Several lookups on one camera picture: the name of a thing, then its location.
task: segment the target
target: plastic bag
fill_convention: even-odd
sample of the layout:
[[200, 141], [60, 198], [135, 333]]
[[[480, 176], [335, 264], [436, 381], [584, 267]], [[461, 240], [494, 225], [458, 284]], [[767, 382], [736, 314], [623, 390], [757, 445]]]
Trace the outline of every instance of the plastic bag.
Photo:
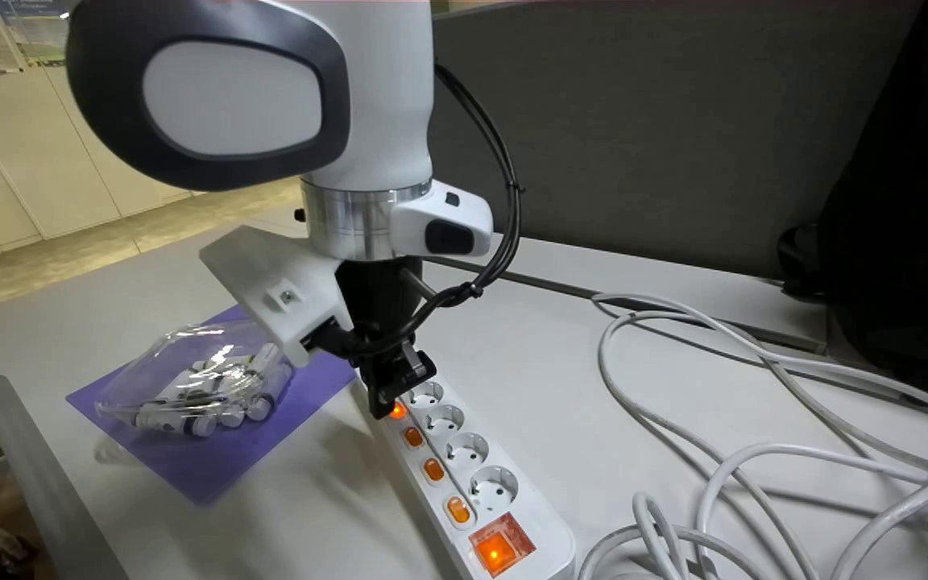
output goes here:
[[165, 334], [107, 384], [95, 407], [137, 429], [209, 437], [267, 419], [292, 364], [251, 320]]

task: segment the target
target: gray cubicle wall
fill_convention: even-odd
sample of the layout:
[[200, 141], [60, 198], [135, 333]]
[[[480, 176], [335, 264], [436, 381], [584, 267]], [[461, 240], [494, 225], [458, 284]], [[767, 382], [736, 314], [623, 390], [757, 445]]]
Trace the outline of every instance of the gray cubicle wall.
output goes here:
[[[482, 99], [528, 187], [524, 234], [777, 274], [777, 236], [814, 219], [920, 0], [535, 2], [435, 21], [435, 51]], [[502, 180], [436, 89], [436, 176]]]

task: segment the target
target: purple mat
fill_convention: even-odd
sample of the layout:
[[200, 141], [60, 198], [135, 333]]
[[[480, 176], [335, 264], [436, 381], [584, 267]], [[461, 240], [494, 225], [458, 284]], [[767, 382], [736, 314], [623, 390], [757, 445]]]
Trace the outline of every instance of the purple mat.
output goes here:
[[[247, 315], [242, 308], [234, 307], [206, 323], [244, 318]], [[123, 368], [70, 393], [68, 403], [197, 506], [220, 498], [242, 474], [356, 378], [345, 360], [319, 353], [306, 367], [297, 368], [269, 419], [260, 423], [246, 420], [238, 429], [217, 429], [213, 436], [199, 438], [148, 432], [113, 417], [100, 417], [95, 410], [96, 397]]]

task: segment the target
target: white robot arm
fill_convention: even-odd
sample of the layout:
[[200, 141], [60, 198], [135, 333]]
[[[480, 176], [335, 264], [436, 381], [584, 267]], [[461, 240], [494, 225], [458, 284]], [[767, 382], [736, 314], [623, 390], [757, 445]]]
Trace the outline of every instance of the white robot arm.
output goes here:
[[[420, 281], [420, 256], [486, 254], [493, 228], [482, 198], [432, 180], [427, 2], [82, 0], [66, 56], [85, 120], [145, 175], [203, 191], [303, 176], [307, 242], [239, 228], [201, 257], [295, 364], [319, 348], [357, 364], [375, 417], [434, 374], [413, 330], [516, 249], [461, 287]], [[483, 134], [502, 147], [491, 122]], [[505, 148], [497, 159], [516, 214]]]

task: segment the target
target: power strip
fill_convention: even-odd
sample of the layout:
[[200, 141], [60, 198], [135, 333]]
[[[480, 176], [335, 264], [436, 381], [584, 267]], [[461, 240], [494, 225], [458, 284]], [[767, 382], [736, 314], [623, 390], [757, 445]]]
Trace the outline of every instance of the power strip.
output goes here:
[[442, 378], [401, 396], [379, 430], [462, 577], [574, 576], [567, 524]]

